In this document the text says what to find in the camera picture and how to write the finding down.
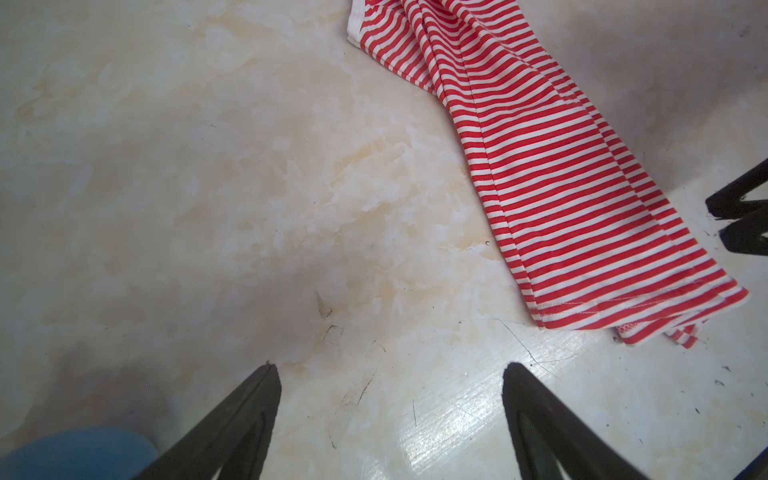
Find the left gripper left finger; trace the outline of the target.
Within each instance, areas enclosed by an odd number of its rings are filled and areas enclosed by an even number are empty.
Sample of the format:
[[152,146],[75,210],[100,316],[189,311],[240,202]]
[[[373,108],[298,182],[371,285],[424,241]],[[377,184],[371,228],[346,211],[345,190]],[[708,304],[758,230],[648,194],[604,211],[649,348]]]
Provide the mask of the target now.
[[258,479],[281,398],[278,369],[266,363],[138,479]]

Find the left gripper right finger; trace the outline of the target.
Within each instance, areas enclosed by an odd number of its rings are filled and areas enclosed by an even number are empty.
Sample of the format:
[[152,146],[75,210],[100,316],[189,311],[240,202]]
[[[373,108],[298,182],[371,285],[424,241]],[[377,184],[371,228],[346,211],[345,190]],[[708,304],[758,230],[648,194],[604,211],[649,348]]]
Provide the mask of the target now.
[[523,479],[643,479],[523,364],[503,374],[502,401]]

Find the plush doll blue hat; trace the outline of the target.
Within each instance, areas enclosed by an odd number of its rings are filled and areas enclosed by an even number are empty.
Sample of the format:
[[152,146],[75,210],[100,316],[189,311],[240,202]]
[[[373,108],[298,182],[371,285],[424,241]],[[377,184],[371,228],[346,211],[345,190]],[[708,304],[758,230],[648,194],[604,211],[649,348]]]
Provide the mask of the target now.
[[131,479],[159,456],[145,436],[123,429],[74,429],[1,458],[3,479]]

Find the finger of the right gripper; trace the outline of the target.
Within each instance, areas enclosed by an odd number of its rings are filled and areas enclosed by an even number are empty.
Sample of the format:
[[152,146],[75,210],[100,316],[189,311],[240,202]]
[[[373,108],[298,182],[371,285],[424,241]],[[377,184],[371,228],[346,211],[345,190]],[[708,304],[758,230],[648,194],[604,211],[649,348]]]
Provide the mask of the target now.
[[767,256],[767,227],[767,210],[759,209],[729,224],[719,237],[732,253]]
[[718,219],[740,219],[767,206],[766,199],[745,200],[745,196],[767,182],[768,160],[750,169],[706,201],[708,212]]

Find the red white striped tank top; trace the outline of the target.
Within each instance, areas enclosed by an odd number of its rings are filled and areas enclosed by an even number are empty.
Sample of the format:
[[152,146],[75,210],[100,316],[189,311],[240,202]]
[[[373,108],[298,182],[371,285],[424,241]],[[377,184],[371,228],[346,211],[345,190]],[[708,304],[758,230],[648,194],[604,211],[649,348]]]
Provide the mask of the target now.
[[747,300],[516,2],[356,1],[347,34],[447,109],[538,327],[691,347]]

